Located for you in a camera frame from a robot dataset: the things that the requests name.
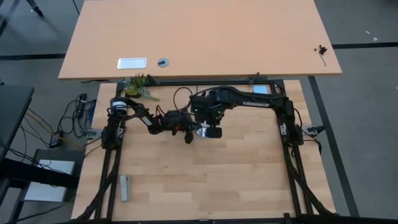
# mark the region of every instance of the gray object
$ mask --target gray object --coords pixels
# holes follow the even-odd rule
[[[54,170],[59,170],[67,174],[72,174],[75,168],[75,162],[73,161],[55,161],[41,159],[40,164],[48,165]],[[41,202],[63,202],[65,194],[67,192],[66,187],[52,187],[48,184],[40,184],[37,182],[31,182],[25,195],[25,201],[41,201]]]
[[[201,137],[201,138],[207,138],[206,137],[206,129],[208,127],[209,126],[207,124],[205,124],[205,123],[201,124],[201,128],[197,129],[198,136]]]
[[[129,175],[120,175],[120,192],[121,192],[121,201],[122,202],[130,201],[130,176]]]
[[[87,129],[83,132],[87,140],[98,139],[101,137],[102,129]]]
[[[311,126],[303,126],[303,131],[305,131],[307,134],[311,135],[311,136],[316,136],[318,133],[318,131],[316,129],[313,129],[313,131],[310,131],[309,128],[314,128],[314,125]]]
[[[285,123],[283,123],[283,124],[280,126],[280,134],[283,135],[283,136],[286,135],[286,124],[285,124]]]
[[[169,65],[169,60],[167,58],[161,58],[157,61],[157,64],[160,68],[164,68]]]
[[[147,67],[147,58],[119,58],[118,69],[143,69]]]

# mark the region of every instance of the small metal object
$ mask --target small metal object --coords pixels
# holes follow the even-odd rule
[[[169,60],[167,58],[161,58],[157,61],[157,64],[160,68],[164,68],[169,65]]]
[[[325,60],[323,59],[322,54],[319,54],[319,57],[321,57],[321,59],[322,59],[323,66],[326,66],[326,62],[325,62]]]
[[[130,201],[130,177],[128,175],[120,175],[120,192],[121,201]]]
[[[283,124],[280,126],[280,134],[283,135],[283,136],[286,135],[286,124],[285,124],[285,123],[283,123]]]
[[[323,130],[325,130],[324,125],[319,125],[319,126],[311,125],[303,127],[303,131],[305,131],[306,134],[309,134],[312,137],[316,137]]]
[[[209,126],[207,124],[205,124],[205,123],[201,124],[201,128],[197,129],[198,136],[201,137],[201,138],[207,138],[206,137],[206,129],[208,127]]]
[[[147,67],[147,58],[119,58],[118,69],[143,69]]]

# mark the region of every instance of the light wood desk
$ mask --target light wood desk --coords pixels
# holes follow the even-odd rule
[[[173,110],[172,97],[177,88],[152,87],[151,94],[160,102],[137,101],[153,112],[156,104],[164,111]],[[237,88],[252,91],[249,85]],[[300,82],[285,81],[285,90],[304,125],[311,124]],[[106,126],[106,108],[115,92],[116,84],[101,85],[93,128]],[[185,106],[188,94],[183,90],[177,93],[177,106]],[[294,214],[275,113],[271,109],[238,107],[225,114],[221,139],[202,139],[194,134],[191,144],[184,143],[183,133],[150,135],[139,119],[126,122],[119,174],[131,175],[131,200],[120,201],[118,186],[113,220],[274,218],[285,212]],[[98,144],[89,145],[86,151]],[[317,144],[307,141],[300,152],[308,186],[327,209],[334,211]],[[98,190],[104,154],[105,150],[97,149],[84,161],[73,218],[84,211]]]
[[[314,49],[328,51],[324,65]],[[147,58],[119,70],[119,58]],[[168,67],[157,61],[167,58]],[[339,75],[313,0],[85,1],[62,79]]]

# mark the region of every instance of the metal clamp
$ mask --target metal clamp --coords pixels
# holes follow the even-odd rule
[[[280,128],[280,134],[285,136],[286,135],[286,124],[283,123],[281,126],[279,126]]]
[[[324,125],[319,125],[319,126],[311,125],[303,127],[304,133],[310,135],[311,137],[316,137],[323,130],[325,130]]]
[[[80,132],[86,135],[87,140],[93,140],[101,137],[102,129],[87,129]]]

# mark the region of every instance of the metal plate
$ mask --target metal plate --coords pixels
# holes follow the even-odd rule
[[[142,69],[147,67],[147,58],[119,58],[118,69]]]

